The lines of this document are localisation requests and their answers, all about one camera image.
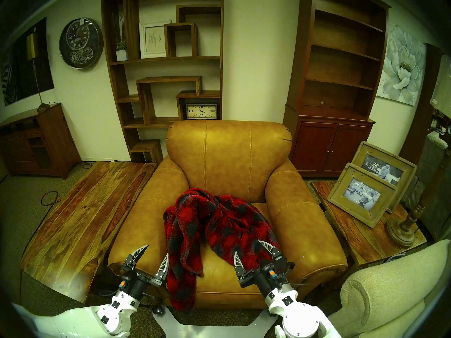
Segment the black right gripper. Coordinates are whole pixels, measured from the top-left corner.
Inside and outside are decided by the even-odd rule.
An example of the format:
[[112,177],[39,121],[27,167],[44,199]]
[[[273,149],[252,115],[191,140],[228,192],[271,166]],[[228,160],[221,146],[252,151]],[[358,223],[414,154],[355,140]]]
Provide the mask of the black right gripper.
[[238,251],[234,252],[234,269],[239,277],[241,288],[256,285],[263,296],[268,296],[274,289],[283,292],[283,285],[288,284],[287,277],[294,269],[295,263],[287,261],[281,251],[274,245],[258,240],[270,255],[272,261],[263,259],[258,268],[245,270]]

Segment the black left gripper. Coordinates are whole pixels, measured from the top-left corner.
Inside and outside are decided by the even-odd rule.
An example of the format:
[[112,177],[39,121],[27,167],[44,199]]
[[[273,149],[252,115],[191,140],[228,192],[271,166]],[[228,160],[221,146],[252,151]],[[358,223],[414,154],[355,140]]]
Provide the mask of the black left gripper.
[[147,248],[148,245],[145,245],[129,254],[121,267],[125,273],[121,276],[122,282],[119,284],[119,289],[137,301],[141,301],[149,286],[161,287],[165,283],[170,265],[169,256],[166,254],[155,276],[137,270],[137,262]]

